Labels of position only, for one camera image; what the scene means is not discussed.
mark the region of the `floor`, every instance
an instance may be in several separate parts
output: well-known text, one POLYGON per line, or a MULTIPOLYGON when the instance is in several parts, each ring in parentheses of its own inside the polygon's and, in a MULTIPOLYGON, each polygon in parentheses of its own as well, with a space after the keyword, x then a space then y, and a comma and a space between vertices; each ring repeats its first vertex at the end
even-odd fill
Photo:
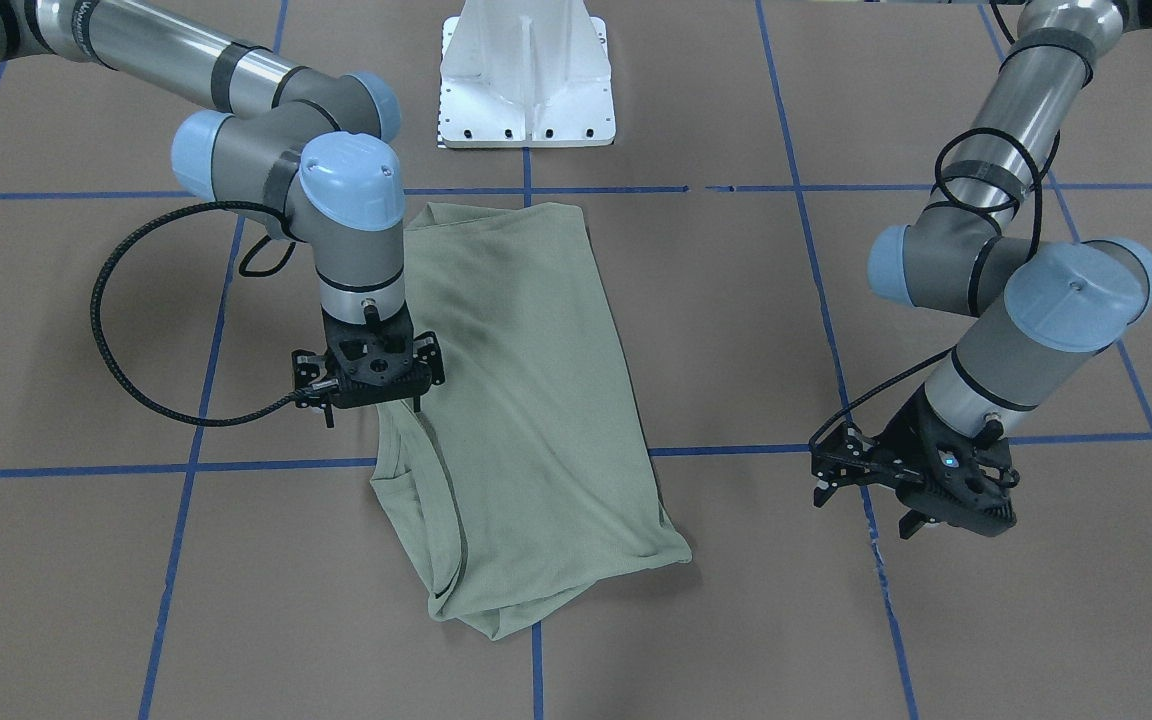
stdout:
MULTIPOLYGON (((814 425, 965 327, 877 300, 864 259, 879 229, 916 217, 937 150, 995 77, 986 12, 590 0, 609 29, 616 145, 448 151, 438 33, 458 0, 164 5, 326 73, 388 78, 410 214, 585 210, 695 562, 599 583, 490 643, 426 616, 366 487, 371 411, 334 430, 293 409, 196 430, 143 410, 96 354, 88 294, 120 237, 188 203, 168 146, 191 108, 100 68, 13 61, 0 719, 1152 717, 1152 316, 1021 429, 1009 533, 900 541, 886 493, 810 505, 814 425), (696 297, 699 283, 717 289, 696 297)), ((1047 199, 1048 240, 1152 247, 1152 32, 1097 68, 1047 199)), ((173 225, 111 287, 109 341, 166 406, 253 409, 287 389, 288 350, 320 344, 308 253, 232 278, 255 234, 221 214, 173 225)))

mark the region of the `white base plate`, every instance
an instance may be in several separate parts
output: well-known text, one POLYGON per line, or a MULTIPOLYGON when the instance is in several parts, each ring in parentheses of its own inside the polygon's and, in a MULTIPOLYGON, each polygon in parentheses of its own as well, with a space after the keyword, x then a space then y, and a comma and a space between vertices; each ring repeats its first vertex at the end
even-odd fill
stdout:
MULTIPOLYGON (((456 32, 456 18, 444 22, 444 55, 456 32)), ((607 23, 594 23, 607 53, 607 23)), ((438 146, 465 147, 592 147, 616 139, 612 83, 581 83, 536 108, 536 124, 524 132, 530 108, 492 94, 482 83, 448 81, 439 88, 438 146)))

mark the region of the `folded cloth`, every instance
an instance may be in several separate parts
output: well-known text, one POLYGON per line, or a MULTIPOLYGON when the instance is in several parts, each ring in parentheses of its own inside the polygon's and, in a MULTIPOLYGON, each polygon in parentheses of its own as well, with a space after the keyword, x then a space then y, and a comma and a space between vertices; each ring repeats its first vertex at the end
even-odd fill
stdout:
POLYGON ((407 298, 447 384, 379 407, 372 488, 429 614, 492 639, 596 579, 691 560, 660 505, 579 209, 431 204, 407 298))

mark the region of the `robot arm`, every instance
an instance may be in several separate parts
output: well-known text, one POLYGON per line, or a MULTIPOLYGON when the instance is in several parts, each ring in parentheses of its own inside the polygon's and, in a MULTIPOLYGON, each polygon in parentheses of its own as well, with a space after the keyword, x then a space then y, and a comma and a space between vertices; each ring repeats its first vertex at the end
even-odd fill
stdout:
MULTIPOLYGON (((175 135, 180 183, 314 250, 328 350, 296 351, 301 406, 370 406, 442 382, 433 333, 403 294, 397 98, 372 74, 332 78, 138 0, 0 0, 0 60, 52 53, 132 74, 206 109, 175 135)), ((328 415, 328 424, 332 424, 328 415)))
POLYGON ((1052 156, 1097 60, 1139 26, 1152 26, 1152 0, 1025 6, 973 129, 937 159, 927 206, 914 225, 879 234, 869 258, 877 295, 979 319, 882 433, 864 437, 846 420, 813 438, 814 506, 877 483, 910 509, 902 538, 941 521, 983 536, 1015 525, 1020 473, 1007 433, 1146 313, 1152 255, 1126 238, 1039 247, 1005 229, 1043 182, 1034 158, 1052 156))

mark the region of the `blue joint cap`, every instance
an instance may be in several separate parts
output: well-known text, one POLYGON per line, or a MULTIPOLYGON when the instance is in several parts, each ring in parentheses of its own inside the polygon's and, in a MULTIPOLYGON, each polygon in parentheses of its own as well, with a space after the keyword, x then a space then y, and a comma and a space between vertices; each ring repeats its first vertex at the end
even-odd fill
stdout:
POLYGON ((878 233, 869 251, 869 288, 874 295, 900 305, 914 306, 905 283, 905 232, 909 225, 893 225, 878 233))
POLYGON ((371 73, 349 73, 346 77, 353 77, 367 89, 371 101, 376 103, 376 115, 380 118, 380 141, 393 142, 403 127, 403 113, 397 107, 397 96, 393 88, 371 73))
POLYGON ((326 132, 301 151, 301 187, 333 222, 358 232, 401 223, 407 206, 393 149, 370 135, 326 132))
POLYGON ((220 126, 229 118, 233 115, 198 109, 180 123, 172 138, 172 172, 180 187, 204 200, 217 198, 211 185, 211 150, 217 144, 220 126))
POLYGON ((1152 252, 1149 251, 1147 247, 1140 245, 1139 242, 1134 241, 1132 238, 1127 238, 1127 237, 1116 237, 1116 236, 1115 237, 1097 237, 1097 238, 1090 240, 1087 242, 1092 242, 1092 243, 1094 243, 1094 242, 1108 242, 1108 243, 1112 243, 1113 245, 1121 247, 1121 249, 1130 252, 1134 256, 1134 258, 1137 259, 1137 262, 1144 268, 1144 276, 1149 281, 1149 288, 1146 288, 1146 294, 1147 294, 1149 298, 1146 300, 1146 302, 1144 302, 1144 309, 1140 310, 1140 313, 1137 314, 1137 316, 1135 316, 1135 319, 1132 319, 1132 323, 1137 323, 1137 320, 1139 320, 1140 318, 1143 318, 1143 316, 1149 312, 1149 308, 1152 306, 1152 252))
POLYGON ((1002 291, 1007 313, 1030 340, 1062 353, 1096 353, 1123 336, 1146 290, 1132 271, 1087 245, 1045 247, 1002 291))

